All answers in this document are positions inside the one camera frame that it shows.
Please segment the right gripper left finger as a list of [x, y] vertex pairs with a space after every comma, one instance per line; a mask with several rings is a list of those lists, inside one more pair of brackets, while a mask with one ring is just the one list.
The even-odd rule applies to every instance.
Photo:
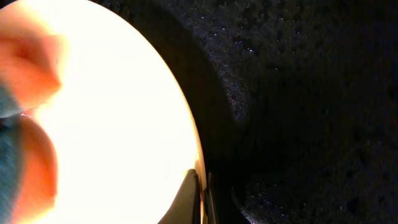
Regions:
[[198, 174], [188, 170], [170, 208], [158, 224], [200, 224], [201, 195]]

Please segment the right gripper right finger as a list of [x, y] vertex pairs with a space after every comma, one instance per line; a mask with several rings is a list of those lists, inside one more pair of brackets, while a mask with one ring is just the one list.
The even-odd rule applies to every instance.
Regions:
[[218, 215], [216, 210], [216, 200], [214, 198], [215, 185], [211, 180], [211, 172], [208, 173], [207, 187], [205, 189], [205, 212], [207, 215], [207, 224], [218, 224]]

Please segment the yellow plate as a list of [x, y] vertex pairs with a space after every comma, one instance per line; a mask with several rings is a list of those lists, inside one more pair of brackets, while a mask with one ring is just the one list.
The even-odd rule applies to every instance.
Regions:
[[61, 40], [62, 86], [28, 115], [49, 137], [57, 162], [54, 207], [36, 223], [158, 223], [190, 169], [198, 174], [205, 223], [195, 120], [155, 48], [91, 1], [22, 4]]

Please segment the green yellow sponge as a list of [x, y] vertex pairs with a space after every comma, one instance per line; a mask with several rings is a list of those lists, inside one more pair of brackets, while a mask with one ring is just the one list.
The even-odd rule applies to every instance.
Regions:
[[59, 91], [61, 40], [22, 1], [1, 9], [1, 223], [36, 223], [54, 207], [53, 146], [30, 118]]

